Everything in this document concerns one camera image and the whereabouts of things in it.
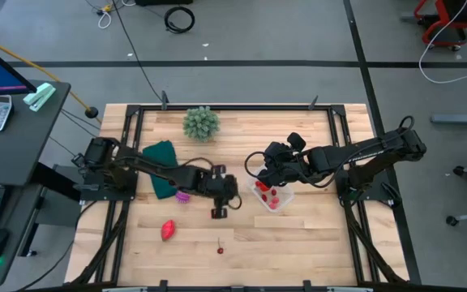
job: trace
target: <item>gray floor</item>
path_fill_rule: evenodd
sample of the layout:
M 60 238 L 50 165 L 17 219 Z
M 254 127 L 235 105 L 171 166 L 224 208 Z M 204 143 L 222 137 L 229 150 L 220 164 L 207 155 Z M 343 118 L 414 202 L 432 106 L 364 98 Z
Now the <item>gray floor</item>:
M 105 3 L 89 1 L 95 5 Z M 424 49 L 421 31 L 398 20 L 402 11 L 413 9 L 416 0 L 351 2 L 367 61 L 418 60 Z M 120 10 L 141 60 L 357 60 L 342 1 L 196 0 L 190 8 L 196 25 L 180 36 L 166 32 L 162 19 L 151 11 L 138 6 Z M 168 7 L 150 9 L 164 14 Z M 100 30 L 97 21 L 98 16 L 83 0 L 9 0 L 0 13 L 0 43 L 34 61 L 131 60 L 128 54 L 132 49 L 116 14 L 106 30 Z M 467 62 L 467 46 L 457 54 L 436 49 L 426 60 Z M 145 69 L 156 90 L 165 90 L 172 102 L 307 102 L 316 95 L 324 103 L 367 102 L 358 68 Z M 18 71 L 29 79 L 46 79 L 33 69 Z M 139 68 L 49 71 L 70 82 L 72 89 L 89 105 L 96 106 L 101 115 L 106 103 L 157 101 Z M 448 79 L 467 70 L 426 72 L 436 79 Z M 431 84 L 414 69 L 371 69 L 371 78 L 385 128 L 397 127 L 403 116 L 412 114 L 415 129 L 428 147 L 420 162 L 396 167 L 422 282 L 467 287 L 467 221 L 456 228 L 444 223 L 449 214 L 467 213 L 467 179 L 452 173 L 455 165 L 467 165 L 467 127 L 429 123 L 433 113 L 467 113 L 467 80 Z M 83 115 L 72 99 L 68 99 L 65 109 Z M 64 117 L 59 118 L 52 137 L 72 152 L 83 152 L 90 139 Z M 41 156 L 48 165 L 69 165 L 70 158 L 51 141 Z M 54 241 L 53 234 L 58 232 L 62 232 L 62 240 Z M 17 259 L 0 291 L 16 289 L 40 276 L 72 239 L 73 229 L 41 227 L 32 245 L 40 255 Z M 60 285 L 66 266 L 64 260 L 37 287 Z

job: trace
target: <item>wooden table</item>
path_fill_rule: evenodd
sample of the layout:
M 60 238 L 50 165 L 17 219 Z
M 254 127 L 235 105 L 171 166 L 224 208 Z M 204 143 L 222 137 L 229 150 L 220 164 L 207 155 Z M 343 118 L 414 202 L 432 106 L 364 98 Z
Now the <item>wooden table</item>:
M 353 142 L 373 137 L 366 106 L 351 104 L 345 109 Z M 107 105 L 101 136 L 120 139 L 125 111 L 124 104 Z M 246 156 L 263 151 L 272 141 L 285 143 L 292 131 L 304 138 L 306 148 L 332 144 L 325 112 L 221 111 L 221 131 L 205 144 L 184 136 L 185 114 L 147 112 L 139 149 L 170 140 L 180 163 L 206 157 L 225 164 L 227 172 L 238 179 L 243 205 L 238 211 L 229 210 L 227 219 L 211 220 L 212 200 L 195 196 L 188 204 L 178 204 L 175 198 L 158 200 L 149 176 L 140 174 L 118 284 L 158 286 L 165 279 L 170 286 L 301 286 L 303 280 L 311 280 L 313 286 L 355 285 L 345 215 L 334 183 L 323 190 L 299 182 L 290 184 L 296 197 L 278 214 L 270 213 L 245 186 L 248 175 L 242 164 Z M 250 168 L 262 164 L 260 157 L 253 157 Z M 101 245 L 107 205 L 95 204 L 80 219 L 66 281 L 82 272 Z M 366 212 L 377 249 L 408 279 L 392 210 L 366 202 Z M 162 242 L 160 227 L 170 219 L 176 222 L 176 234 Z M 216 252 L 218 239 L 225 250 L 222 255 Z M 360 247 L 366 279 L 370 280 L 365 249 Z M 109 279 L 112 254 L 104 279 Z

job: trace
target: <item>purple toy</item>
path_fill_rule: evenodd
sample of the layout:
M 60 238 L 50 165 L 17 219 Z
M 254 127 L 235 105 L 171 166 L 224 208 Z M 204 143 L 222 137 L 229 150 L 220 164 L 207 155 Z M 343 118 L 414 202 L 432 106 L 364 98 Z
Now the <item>purple toy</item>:
M 186 194 L 182 191 L 176 192 L 176 201 L 181 204 L 186 204 L 191 200 L 191 195 Z

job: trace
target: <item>green cloth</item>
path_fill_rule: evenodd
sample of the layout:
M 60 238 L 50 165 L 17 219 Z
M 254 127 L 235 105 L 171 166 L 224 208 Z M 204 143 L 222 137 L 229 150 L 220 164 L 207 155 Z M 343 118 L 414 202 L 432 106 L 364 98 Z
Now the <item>green cloth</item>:
M 161 141 L 158 144 L 146 147 L 142 151 L 142 154 L 161 165 L 178 166 L 176 152 L 174 151 L 174 146 L 170 141 Z M 169 185 L 169 182 L 158 178 L 155 175 L 150 175 L 152 180 L 152 187 L 154 187 L 154 192 L 156 193 L 156 197 L 158 199 L 165 199 L 176 195 L 176 188 Z

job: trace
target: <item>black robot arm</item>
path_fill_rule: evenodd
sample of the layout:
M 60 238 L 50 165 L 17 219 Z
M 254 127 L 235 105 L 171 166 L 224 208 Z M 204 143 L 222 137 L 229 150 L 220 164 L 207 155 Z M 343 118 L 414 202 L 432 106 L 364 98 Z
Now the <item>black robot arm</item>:
M 253 175 L 249 171 L 248 174 L 269 187 L 299 181 L 324 188 L 332 182 L 334 176 L 323 185 L 316 183 L 330 174 L 336 176 L 346 164 L 373 157 L 365 165 L 347 170 L 349 186 L 359 189 L 371 183 L 379 172 L 398 161 L 418 161 L 422 158 L 426 146 L 411 129 L 413 124 L 403 127 L 407 118 L 403 119 L 396 130 L 344 147 L 320 146 L 302 151 L 306 142 L 299 134 L 291 133 L 288 137 L 290 146 L 271 142 L 264 152 L 252 153 L 252 155 L 256 153 L 264 155 L 266 169 L 258 175 Z M 245 166 L 252 155 L 246 159 Z
M 167 180 L 179 191 L 190 195 L 199 195 L 214 200 L 212 210 L 213 219 L 227 217 L 226 208 L 240 208 L 241 198 L 238 194 L 237 180 L 232 174 L 225 174 L 224 165 L 213 165 L 204 158 L 195 158 L 179 166 L 166 166 L 161 163 L 144 157 L 133 148 L 120 144 L 113 138 L 94 138 L 88 146 L 80 163 L 83 169 L 98 172 L 105 176 L 106 185 L 120 191 L 127 187 L 127 180 L 124 179 L 124 169 L 133 169 L 146 174 L 156 175 Z M 210 165 L 210 169 L 205 169 L 190 162 L 205 160 Z M 232 207 L 230 201 L 238 197 L 238 206 Z

